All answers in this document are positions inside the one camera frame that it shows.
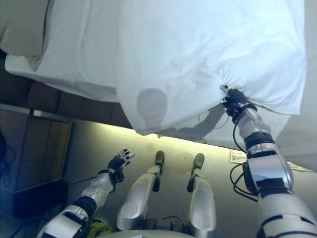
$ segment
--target mattress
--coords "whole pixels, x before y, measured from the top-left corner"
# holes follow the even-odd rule
[[[33,71],[24,57],[8,55],[5,68],[8,72],[25,76],[59,90],[105,102],[118,102],[114,82],[114,59],[116,34],[116,0],[55,1],[50,18],[51,30],[48,47],[37,69]],[[86,25],[89,15],[105,23],[100,34],[99,27]],[[84,49],[91,54],[82,54],[83,43],[93,41]],[[107,42],[102,49],[96,41]]]
[[[107,12],[103,11],[101,14],[99,5],[88,5],[85,0],[55,1],[51,17],[51,28],[53,30],[50,32],[48,48],[38,70],[36,72],[32,71],[24,57],[16,56],[7,56],[6,70],[83,97],[119,102],[114,81],[115,50],[113,46],[117,44],[117,35],[111,34],[118,24],[115,15],[119,6],[116,0],[102,2],[105,4],[103,9],[106,9]],[[308,74],[302,114],[292,116],[287,124],[290,118],[289,115],[274,113],[261,107],[259,112],[271,126],[272,135],[282,145],[287,159],[309,169],[317,170],[317,126],[313,122],[316,114],[311,110],[313,88],[316,88],[314,79],[317,78],[317,37],[313,30],[313,26],[317,23],[317,3],[310,0],[306,1],[305,4]],[[105,27],[109,34],[101,34],[98,28],[87,25],[90,22],[87,20],[90,17],[89,11],[95,17],[98,16],[100,21],[109,23]],[[83,38],[83,31],[85,30],[88,30],[90,34]],[[95,41],[109,42],[109,44],[104,44],[103,49],[99,49],[98,44],[90,44],[90,47],[85,50],[93,54],[85,57],[78,54],[78,49],[89,45],[85,44],[86,42]],[[95,94],[98,87],[104,88],[102,94]],[[225,123],[226,121],[227,116],[224,114],[223,108],[216,106],[196,117],[179,123],[173,128],[164,130],[160,134],[236,148],[232,140],[233,123],[230,121]],[[237,138],[238,142],[242,143],[239,136]]]

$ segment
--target yellow object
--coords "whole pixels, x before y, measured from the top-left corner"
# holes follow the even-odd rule
[[[87,235],[87,238],[94,238],[94,237],[98,237],[98,236],[106,235],[110,233],[112,233],[111,227],[108,227],[104,221],[95,219],[90,225],[90,230]]]

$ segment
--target pillow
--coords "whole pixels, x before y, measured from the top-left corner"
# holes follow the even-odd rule
[[[0,47],[8,54],[42,54],[49,0],[1,0]]]

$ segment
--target light gray floor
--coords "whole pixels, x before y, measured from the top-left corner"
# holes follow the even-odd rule
[[[190,169],[195,155],[205,155],[202,168],[215,193],[217,234],[219,238],[255,237],[258,229],[257,204],[235,194],[229,180],[233,167],[230,149],[214,147],[156,135],[140,136],[128,129],[94,122],[76,123],[70,144],[66,179],[75,181],[95,176],[106,168],[109,160],[123,148],[136,152],[131,164],[124,170],[125,180],[116,186],[116,191],[98,216],[115,226],[116,213],[133,182],[154,164],[157,150],[165,152],[165,165],[158,193],[152,193],[148,218],[178,216],[186,221],[191,194],[186,191]],[[294,192],[301,197],[317,217],[317,174],[294,171]],[[76,198],[88,185],[84,182],[72,188]]]

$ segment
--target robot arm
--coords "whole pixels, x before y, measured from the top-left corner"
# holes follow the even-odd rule
[[[49,221],[39,232],[38,238],[79,238],[83,234],[88,220],[102,207],[115,184],[124,180],[123,168],[130,163],[135,153],[127,149],[119,152],[84,189],[81,196],[67,206],[60,214]]]
[[[258,238],[317,237],[317,222],[306,204],[292,192],[293,174],[257,108],[237,89],[222,85],[222,104],[244,140],[242,164],[247,189],[258,196],[261,227]]]

